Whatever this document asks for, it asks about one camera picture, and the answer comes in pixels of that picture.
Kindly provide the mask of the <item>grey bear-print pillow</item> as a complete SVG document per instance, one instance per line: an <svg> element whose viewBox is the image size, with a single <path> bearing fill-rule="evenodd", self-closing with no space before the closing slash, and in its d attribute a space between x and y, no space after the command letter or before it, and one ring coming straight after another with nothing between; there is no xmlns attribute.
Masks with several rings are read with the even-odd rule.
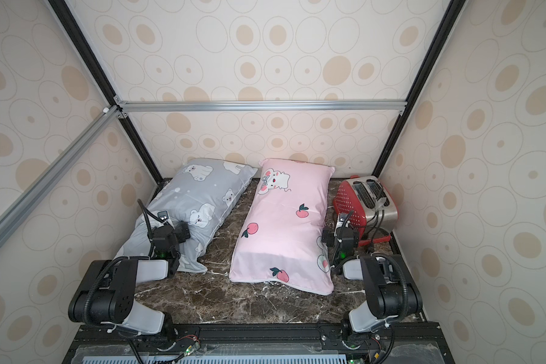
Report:
<svg viewBox="0 0 546 364"><path fill-rule="evenodd" d="M118 256L149 256L147 226L163 223L188 224L190 238L180 245L178 271L204 273L198 262L204 256L215 232L221 227L239 198L257 173L249 165L217 159L194 159L183 166L168 184L151 200L138 203L140 216L129 239ZM166 211L169 219L161 221L158 212Z"/></svg>

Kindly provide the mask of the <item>pink cat-print pillow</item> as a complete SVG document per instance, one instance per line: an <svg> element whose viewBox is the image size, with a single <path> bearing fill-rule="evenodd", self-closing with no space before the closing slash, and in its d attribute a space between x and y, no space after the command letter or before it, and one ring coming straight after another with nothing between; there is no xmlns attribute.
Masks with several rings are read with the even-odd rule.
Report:
<svg viewBox="0 0 546 364"><path fill-rule="evenodd" d="M280 282L327 296L334 290L322 230L335 168L265 159L250 211L236 242L229 278Z"/></svg>

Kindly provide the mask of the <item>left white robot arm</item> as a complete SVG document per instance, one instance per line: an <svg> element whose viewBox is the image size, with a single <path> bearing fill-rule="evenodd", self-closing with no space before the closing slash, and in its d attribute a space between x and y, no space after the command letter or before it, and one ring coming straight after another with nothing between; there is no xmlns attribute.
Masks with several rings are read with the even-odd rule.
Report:
<svg viewBox="0 0 546 364"><path fill-rule="evenodd" d="M136 302L137 285L171 278L180 265L180 245L190 238L187 223L147 226L150 255L93 261L68 306L75 323L118 329L131 335L160 335L169 341L177 331L168 313Z"/></svg>

